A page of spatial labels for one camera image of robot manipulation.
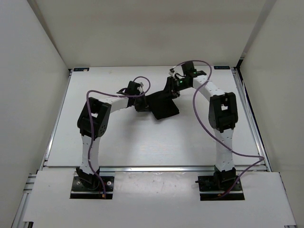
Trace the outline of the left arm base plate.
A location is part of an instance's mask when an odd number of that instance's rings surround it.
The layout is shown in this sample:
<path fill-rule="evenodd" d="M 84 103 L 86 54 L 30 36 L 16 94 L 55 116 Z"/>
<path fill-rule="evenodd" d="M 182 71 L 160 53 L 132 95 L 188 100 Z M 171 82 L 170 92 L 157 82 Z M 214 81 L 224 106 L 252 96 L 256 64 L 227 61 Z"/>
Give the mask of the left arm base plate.
<path fill-rule="evenodd" d="M 89 200 L 111 200 L 113 198 L 114 191 L 114 176 L 102 176 L 104 181 L 105 191 L 104 194 L 103 185 L 101 183 L 94 184 L 89 187 L 88 184 L 84 184 L 84 181 L 75 175 L 71 186 L 70 198 L 71 199 L 89 199 Z"/>

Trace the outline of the black skirt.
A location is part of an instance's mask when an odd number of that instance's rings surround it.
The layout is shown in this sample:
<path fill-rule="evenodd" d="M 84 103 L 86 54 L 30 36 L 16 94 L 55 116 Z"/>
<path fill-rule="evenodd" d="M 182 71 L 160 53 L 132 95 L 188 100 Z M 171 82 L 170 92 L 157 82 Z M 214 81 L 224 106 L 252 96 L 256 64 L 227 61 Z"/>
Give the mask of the black skirt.
<path fill-rule="evenodd" d="M 178 107 L 173 102 L 173 96 L 168 91 L 158 91 L 146 96 L 149 110 L 156 120 L 169 118 L 180 113 Z"/>

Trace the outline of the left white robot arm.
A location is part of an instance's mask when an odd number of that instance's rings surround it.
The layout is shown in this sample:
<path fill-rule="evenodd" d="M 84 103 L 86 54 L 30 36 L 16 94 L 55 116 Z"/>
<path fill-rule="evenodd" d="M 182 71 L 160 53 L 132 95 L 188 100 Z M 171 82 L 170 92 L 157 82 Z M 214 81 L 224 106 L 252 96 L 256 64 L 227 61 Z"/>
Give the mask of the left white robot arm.
<path fill-rule="evenodd" d="M 105 134 L 110 114 L 121 109 L 134 106 L 139 111 L 148 108 L 144 95 L 119 95 L 98 100 L 90 97 L 87 99 L 77 127 L 80 130 L 83 153 L 82 163 L 76 168 L 81 183 L 88 190 L 102 188 L 105 191 L 105 183 L 99 175 L 98 163 L 99 143 Z"/>

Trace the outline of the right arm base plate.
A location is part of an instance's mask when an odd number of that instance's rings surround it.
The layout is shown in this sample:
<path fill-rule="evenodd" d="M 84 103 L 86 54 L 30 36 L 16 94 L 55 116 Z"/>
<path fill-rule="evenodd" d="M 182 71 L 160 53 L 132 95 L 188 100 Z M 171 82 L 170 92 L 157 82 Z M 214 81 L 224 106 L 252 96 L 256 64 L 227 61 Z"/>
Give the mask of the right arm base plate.
<path fill-rule="evenodd" d="M 195 183 L 199 186 L 200 201 L 245 200 L 235 168 L 229 171 L 215 169 L 212 176 L 198 176 Z"/>

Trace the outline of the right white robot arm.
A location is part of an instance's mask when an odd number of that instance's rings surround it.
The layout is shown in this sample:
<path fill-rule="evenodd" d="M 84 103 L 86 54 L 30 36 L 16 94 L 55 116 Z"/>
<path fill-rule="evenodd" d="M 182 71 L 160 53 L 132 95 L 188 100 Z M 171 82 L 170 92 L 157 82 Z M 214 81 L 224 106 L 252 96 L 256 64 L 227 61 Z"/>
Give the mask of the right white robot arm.
<path fill-rule="evenodd" d="M 196 89 L 192 105 L 197 119 L 196 95 L 201 93 L 209 102 L 208 120 L 212 134 L 205 125 L 203 129 L 216 141 L 216 163 L 214 166 L 213 184 L 219 190 L 227 189 L 236 180 L 236 169 L 232 157 L 232 136 L 238 122 L 236 95 L 227 93 L 216 86 L 206 73 L 194 71 L 181 76 L 174 69 L 170 69 L 166 89 L 169 95 L 176 98 L 180 91 L 187 88 Z"/>

